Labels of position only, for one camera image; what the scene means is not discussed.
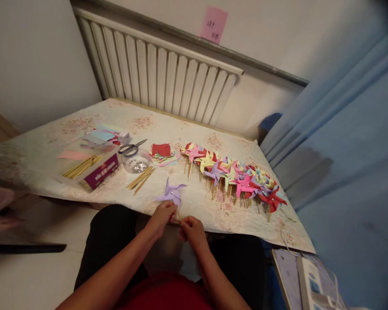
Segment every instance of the radiator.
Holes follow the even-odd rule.
[[[104,99],[215,126],[242,69],[73,7]]]

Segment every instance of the scissors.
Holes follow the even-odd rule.
[[[147,139],[138,142],[137,144],[125,144],[122,145],[119,149],[119,154],[124,155],[125,157],[132,157],[138,152],[138,146],[144,143]]]

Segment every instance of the pink sticky note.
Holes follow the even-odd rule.
[[[88,159],[90,156],[85,153],[72,151],[72,150],[64,150],[58,158],[66,158],[66,159],[75,159],[75,160],[85,160]]]
[[[213,6],[208,6],[200,36],[204,39],[220,44],[227,16],[227,12]]]

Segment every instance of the floral tablecloth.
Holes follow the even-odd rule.
[[[61,184],[40,172],[38,167],[46,154],[58,152],[62,145],[101,123],[125,128],[133,142],[148,139],[141,145],[145,149],[149,149],[152,143],[171,143],[177,149],[184,148],[188,142],[195,142],[220,155],[257,165],[278,182],[256,142],[131,103],[108,99],[0,144],[0,184],[8,183],[27,188],[37,195],[74,201],[118,203],[151,215],[158,205],[153,198],[164,194],[169,177],[171,185],[188,185],[180,191],[181,216],[195,216],[203,222],[206,231],[254,235],[283,246],[287,241],[290,248],[315,253],[308,234],[288,200],[288,205],[282,205],[272,214],[270,222],[266,214],[259,213],[256,202],[247,209],[241,208],[239,201],[234,205],[233,199],[220,191],[212,200],[211,192],[206,189],[206,178],[200,182],[198,172],[194,170],[190,181],[187,180],[184,159],[175,166],[157,167],[135,196],[126,186],[136,175],[126,172],[122,164],[92,193]]]

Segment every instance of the small glass bowl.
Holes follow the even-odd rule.
[[[144,149],[138,149],[138,151],[131,157],[121,155],[121,159],[125,170],[129,173],[140,174],[152,165],[150,154]]]

